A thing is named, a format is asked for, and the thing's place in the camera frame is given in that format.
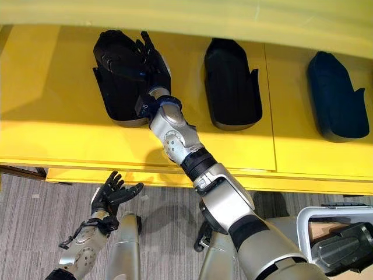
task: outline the yellow cabinet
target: yellow cabinet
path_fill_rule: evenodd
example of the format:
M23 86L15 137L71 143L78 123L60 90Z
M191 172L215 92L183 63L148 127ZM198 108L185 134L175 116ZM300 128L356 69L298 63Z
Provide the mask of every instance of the yellow cabinet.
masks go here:
M278 45L265 49L277 171L373 179L372 61L336 54L355 90L365 88L371 132L348 143L332 143L317 131L312 112L307 66L316 51Z
M124 128L107 115L92 68L103 29L13 26L1 54L0 161L62 167L177 169L147 126ZM139 31L126 31L132 38ZM172 94L214 157L230 169L275 169L264 44L240 42L259 68L263 117L252 128L211 123L203 57L207 37L152 32L172 71Z

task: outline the robotic hand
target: robotic hand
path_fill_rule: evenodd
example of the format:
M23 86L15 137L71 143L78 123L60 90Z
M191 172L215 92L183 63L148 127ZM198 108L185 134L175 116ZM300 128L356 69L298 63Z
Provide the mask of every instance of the robotic hand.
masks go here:
M46 280L80 280L92 269L97 253L110 233L119 227L119 205L138 195L144 186L139 183L125 188L121 177L117 171L112 172L105 184L96 190L91 203L91 218L82 222L72 236L59 244L66 251L59 260L59 268L53 270Z

